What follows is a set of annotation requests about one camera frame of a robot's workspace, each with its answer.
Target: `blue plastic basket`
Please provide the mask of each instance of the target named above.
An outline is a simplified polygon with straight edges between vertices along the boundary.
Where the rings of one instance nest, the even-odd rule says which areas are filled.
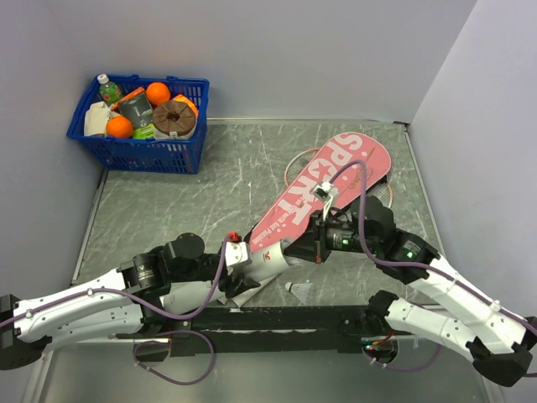
[[[183,94],[198,108],[196,130],[188,140],[155,139],[115,139],[84,136],[86,111],[99,97],[99,82],[93,79],[90,87],[82,96],[70,123],[67,137],[77,140],[90,150],[109,170],[139,170],[146,172],[169,172],[178,174],[197,174],[200,167],[201,151],[207,133],[207,105],[209,103],[209,81],[203,79],[142,78],[140,76],[113,76],[110,80],[121,88],[123,94],[142,86],[147,88],[152,82],[163,82],[171,91],[172,97]]]

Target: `white plastic piece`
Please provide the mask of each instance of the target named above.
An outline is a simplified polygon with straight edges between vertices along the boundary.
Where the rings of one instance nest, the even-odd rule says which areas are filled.
[[[311,193],[313,193],[316,198],[323,201],[322,219],[323,221],[326,221],[332,205],[336,203],[338,195],[337,188],[330,182],[319,182],[314,186]]]
[[[252,263],[242,271],[254,281],[266,280],[286,271],[289,263],[284,257],[280,242],[252,254]]]
[[[115,307],[94,313],[78,321],[65,323],[47,333],[52,343],[47,344],[44,351],[87,340],[89,338],[106,337],[114,334],[131,334],[142,328],[142,307],[137,304]]]
[[[226,244],[226,266],[228,269],[238,269],[252,263],[250,246],[246,242]]]
[[[443,256],[440,259],[434,259],[430,265],[455,277],[457,281],[487,297],[453,269]],[[460,286],[454,285],[453,281],[449,281],[430,270],[428,273],[429,278],[414,281],[409,285],[438,302],[449,313],[468,326],[491,353],[512,353],[513,343],[522,342],[526,329],[499,312],[499,301],[485,304]]]
[[[96,293],[95,296],[87,295],[88,288],[96,290],[100,287],[124,290],[125,281],[123,280],[123,275],[114,269],[98,279],[60,291],[51,296],[19,301],[18,308],[13,310],[15,316],[21,313],[26,314],[29,309],[37,308],[38,306],[59,300],[65,296],[70,296],[81,291],[85,293],[84,296],[63,302],[44,311],[35,312],[30,318],[25,317],[16,321],[13,325],[14,327],[20,328],[21,331],[18,338],[26,343],[31,343],[48,335],[50,331],[66,323],[77,321],[105,309],[132,304],[131,300],[126,296],[120,296],[119,294]]]
[[[112,111],[104,101],[92,103],[84,117],[84,135],[106,136],[107,123],[110,118],[113,118]]]
[[[211,284],[211,281],[173,283],[169,294],[160,297],[164,310],[175,315],[180,315],[196,309],[206,299]],[[219,300],[224,296],[226,295],[216,288],[211,302]]]
[[[466,343],[473,342],[476,335],[463,323],[412,305],[402,298],[392,302],[388,310],[385,319],[392,329],[427,338],[473,361]]]
[[[100,74],[97,77],[97,81],[99,81],[99,84],[106,84],[107,82],[110,81],[110,79],[108,78],[106,74]]]
[[[275,243],[255,254],[252,254],[252,263],[242,266],[242,270],[254,281],[263,281],[286,271],[290,267],[284,257],[280,243]],[[196,309],[206,299],[210,281],[193,281],[189,283],[172,284],[168,295],[161,296],[164,310],[175,315]],[[225,294],[216,288],[211,301],[220,300]]]

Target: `orange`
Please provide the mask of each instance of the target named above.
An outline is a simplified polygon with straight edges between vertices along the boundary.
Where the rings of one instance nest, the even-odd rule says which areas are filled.
[[[133,124],[124,116],[116,116],[108,121],[107,134],[119,139],[128,139],[133,135]]]
[[[149,84],[148,89],[145,90],[145,95],[149,101],[156,106],[169,101],[171,98],[169,88],[162,82]]]

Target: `basket handle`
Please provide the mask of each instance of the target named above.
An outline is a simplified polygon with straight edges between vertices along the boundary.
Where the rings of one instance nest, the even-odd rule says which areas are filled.
[[[122,77],[124,80],[139,80],[140,76],[138,74],[132,74],[131,76]]]

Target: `bottle label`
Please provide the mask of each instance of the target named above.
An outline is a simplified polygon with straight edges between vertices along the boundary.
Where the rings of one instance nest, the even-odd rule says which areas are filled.
[[[123,97],[121,89],[117,84],[111,84],[109,87],[101,87],[99,93],[101,94],[102,100],[108,105],[119,101]]]

